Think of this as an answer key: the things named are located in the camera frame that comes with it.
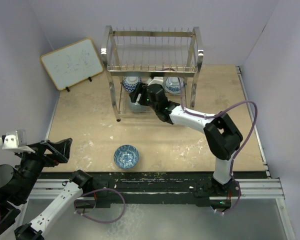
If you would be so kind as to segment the white red rimmed bowl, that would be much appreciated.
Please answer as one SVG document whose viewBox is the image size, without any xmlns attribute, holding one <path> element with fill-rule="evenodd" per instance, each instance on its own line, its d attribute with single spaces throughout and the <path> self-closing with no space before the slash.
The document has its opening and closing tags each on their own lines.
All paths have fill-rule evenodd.
<svg viewBox="0 0 300 240">
<path fill-rule="evenodd" d="M 149 106 L 140 105 L 139 103 L 128 101 L 128 107 L 133 113 L 145 113 L 149 110 Z"/>
</svg>

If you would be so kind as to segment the red zigzag patterned bowl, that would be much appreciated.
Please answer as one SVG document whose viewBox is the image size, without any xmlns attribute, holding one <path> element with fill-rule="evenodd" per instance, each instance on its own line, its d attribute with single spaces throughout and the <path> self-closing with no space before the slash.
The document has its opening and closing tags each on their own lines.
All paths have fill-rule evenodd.
<svg viewBox="0 0 300 240">
<path fill-rule="evenodd" d="M 142 83 L 142 79 L 138 76 L 126 76 L 123 79 L 123 88 L 125 89 L 126 92 L 132 93 L 137 85 L 139 83 Z"/>
</svg>

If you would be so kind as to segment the blue floral bowl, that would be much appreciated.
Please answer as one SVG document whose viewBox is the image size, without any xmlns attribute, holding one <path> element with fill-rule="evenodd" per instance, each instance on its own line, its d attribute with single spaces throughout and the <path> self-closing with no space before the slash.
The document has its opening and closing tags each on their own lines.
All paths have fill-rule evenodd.
<svg viewBox="0 0 300 240">
<path fill-rule="evenodd" d="M 167 77 L 163 83 L 164 90 L 174 95 L 180 94 L 183 87 L 184 80 L 180 77 Z"/>
</svg>

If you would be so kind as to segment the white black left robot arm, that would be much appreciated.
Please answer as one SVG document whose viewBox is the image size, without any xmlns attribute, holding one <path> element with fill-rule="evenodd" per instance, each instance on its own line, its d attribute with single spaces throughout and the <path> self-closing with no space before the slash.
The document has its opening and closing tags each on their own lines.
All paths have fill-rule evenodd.
<svg viewBox="0 0 300 240">
<path fill-rule="evenodd" d="M 82 170 L 72 173 L 61 193 L 29 223 L 14 227 L 21 213 L 19 206 L 28 201 L 43 168 L 66 164 L 70 158 L 72 138 L 58 142 L 42 140 L 19 146 L 14 135 L 0 138 L 3 150 L 20 158 L 13 167 L 0 164 L 0 240 L 43 240 L 63 212 L 81 196 L 93 191 L 93 178 Z"/>
</svg>

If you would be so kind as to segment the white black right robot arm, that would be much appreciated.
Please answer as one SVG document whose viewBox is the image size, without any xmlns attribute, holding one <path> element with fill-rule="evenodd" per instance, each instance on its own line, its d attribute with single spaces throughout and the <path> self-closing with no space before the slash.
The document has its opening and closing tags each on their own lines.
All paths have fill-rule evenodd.
<svg viewBox="0 0 300 240">
<path fill-rule="evenodd" d="M 159 120 L 185 126 L 205 135 L 210 152 L 215 156 L 212 190 L 218 196 L 230 190 L 234 159 L 241 149 L 243 135 L 226 112 L 208 114 L 188 109 L 168 100 L 160 84 L 139 83 L 129 93 L 133 104 L 150 107 Z"/>
</svg>

